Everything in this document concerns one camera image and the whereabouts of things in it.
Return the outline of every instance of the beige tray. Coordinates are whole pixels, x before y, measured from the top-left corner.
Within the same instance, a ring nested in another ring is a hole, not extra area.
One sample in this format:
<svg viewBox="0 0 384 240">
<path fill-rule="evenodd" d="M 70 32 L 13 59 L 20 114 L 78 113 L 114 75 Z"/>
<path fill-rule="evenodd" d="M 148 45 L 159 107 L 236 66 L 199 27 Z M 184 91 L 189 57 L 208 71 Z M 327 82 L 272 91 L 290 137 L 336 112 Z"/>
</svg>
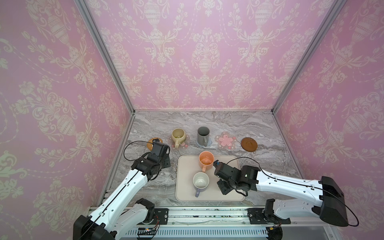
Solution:
<svg viewBox="0 0 384 240">
<path fill-rule="evenodd" d="M 235 156 L 215 156 L 215 160 L 227 163 Z M 176 199 L 179 201 L 232 201 L 240 202 L 244 200 L 244 196 L 232 190 L 227 195 L 223 195 L 217 186 L 219 178 L 215 176 L 215 167 L 209 169 L 206 174 L 209 176 L 209 185 L 207 189 L 200 193 L 199 197 L 195 197 L 196 190 L 192 183 L 193 176 L 201 172 L 199 167 L 199 156 L 181 156 L 177 165 L 177 180 L 176 180 Z M 238 160 L 233 160 L 229 166 L 239 169 Z"/>
</svg>

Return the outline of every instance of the wall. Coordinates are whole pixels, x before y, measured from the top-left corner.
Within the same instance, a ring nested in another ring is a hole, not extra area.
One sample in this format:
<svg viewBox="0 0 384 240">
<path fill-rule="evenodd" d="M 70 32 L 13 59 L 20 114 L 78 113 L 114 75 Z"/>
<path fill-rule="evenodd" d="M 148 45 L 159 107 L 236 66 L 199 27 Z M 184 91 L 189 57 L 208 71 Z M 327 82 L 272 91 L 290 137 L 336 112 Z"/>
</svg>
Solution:
<svg viewBox="0 0 384 240">
<path fill-rule="evenodd" d="M 277 114 L 305 177 L 334 178 L 359 217 L 344 239 L 384 235 L 383 35 L 384 1 L 347 1 Z"/>
<path fill-rule="evenodd" d="M 0 239 L 72 239 L 127 109 L 73 1 L 0 7 Z"/>
<path fill-rule="evenodd" d="M 86 2 L 135 109 L 271 109 L 333 0 Z"/>
</svg>

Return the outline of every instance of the gray marble surface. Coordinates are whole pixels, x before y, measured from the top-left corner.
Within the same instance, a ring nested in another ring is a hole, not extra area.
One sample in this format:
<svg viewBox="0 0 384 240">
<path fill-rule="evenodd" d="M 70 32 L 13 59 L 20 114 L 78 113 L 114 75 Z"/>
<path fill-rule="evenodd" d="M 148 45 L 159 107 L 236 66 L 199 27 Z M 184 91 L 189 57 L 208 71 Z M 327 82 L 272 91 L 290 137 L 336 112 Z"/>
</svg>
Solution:
<svg viewBox="0 0 384 240">
<path fill-rule="evenodd" d="M 175 197 L 177 162 L 182 155 L 199 155 L 202 151 L 210 151 L 214 155 L 247 156 L 258 161 L 263 169 L 290 177 L 299 177 L 292 159 L 286 149 L 283 139 L 268 111 L 202 111 L 202 112 L 143 112 L 135 113 L 135 120 L 129 134 L 128 143 L 137 140 L 148 141 L 152 137 L 159 137 L 168 145 L 171 132 L 175 128 L 182 128 L 189 135 L 188 147 L 171 150 L 171 167 L 163 169 L 157 179 L 149 181 L 132 199 L 132 206 L 140 198 L 153 202 L 156 206 L 200 206 L 200 205 L 265 205 L 270 198 L 290 199 L 290 197 L 272 193 L 249 191 L 242 202 L 180 202 Z M 212 144 L 208 147 L 197 145 L 197 129 L 207 126 L 210 129 Z M 221 150 L 215 137 L 227 131 L 235 136 L 238 142 L 233 150 Z M 251 137 L 258 143 L 255 152 L 247 152 L 240 145 L 241 139 Z M 136 159 L 148 152 L 145 143 L 138 142 L 130 145 L 125 156 Z M 133 162 L 122 157 L 113 180 L 113 191 L 124 179 L 131 169 Z M 243 165 L 257 166 L 249 159 L 239 159 L 240 167 Z"/>
</svg>

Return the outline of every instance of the brown round coaster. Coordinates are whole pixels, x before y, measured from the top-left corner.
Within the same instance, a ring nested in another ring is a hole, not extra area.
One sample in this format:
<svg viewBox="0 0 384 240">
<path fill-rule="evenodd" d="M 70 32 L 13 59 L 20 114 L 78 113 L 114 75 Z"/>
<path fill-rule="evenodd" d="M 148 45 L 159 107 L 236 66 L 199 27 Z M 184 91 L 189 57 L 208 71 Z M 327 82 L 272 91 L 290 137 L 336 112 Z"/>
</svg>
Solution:
<svg viewBox="0 0 384 240">
<path fill-rule="evenodd" d="M 148 140 L 148 143 L 147 143 L 147 148 L 152 151 L 152 148 L 153 148 L 153 144 L 150 144 L 150 142 L 152 142 L 154 139 L 158 138 L 160 140 L 160 142 L 163 142 L 163 140 L 159 137 L 153 137 L 151 139 Z"/>
<path fill-rule="evenodd" d="M 253 152 L 257 149 L 257 142 L 253 138 L 245 137 L 241 140 L 241 146 L 247 152 Z"/>
</svg>

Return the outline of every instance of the pink wall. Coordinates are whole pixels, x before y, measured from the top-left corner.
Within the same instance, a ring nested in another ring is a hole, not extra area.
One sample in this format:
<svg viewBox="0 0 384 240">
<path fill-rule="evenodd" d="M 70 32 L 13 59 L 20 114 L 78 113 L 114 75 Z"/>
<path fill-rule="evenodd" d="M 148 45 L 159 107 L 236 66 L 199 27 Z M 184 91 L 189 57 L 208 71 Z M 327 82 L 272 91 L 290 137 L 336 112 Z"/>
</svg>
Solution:
<svg viewBox="0 0 384 240">
<path fill-rule="evenodd" d="M 135 109 L 270 109 L 333 0 L 86 2 Z"/>
<path fill-rule="evenodd" d="M 383 60 L 384 2 L 347 1 L 277 114 L 305 177 L 334 178 L 358 215 L 350 240 L 384 235 Z"/>
<path fill-rule="evenodd" d="M 75 3 L 2 1 L 0 76 L 0 239 L 72 239 L 128 121 Z"/>
</svg>

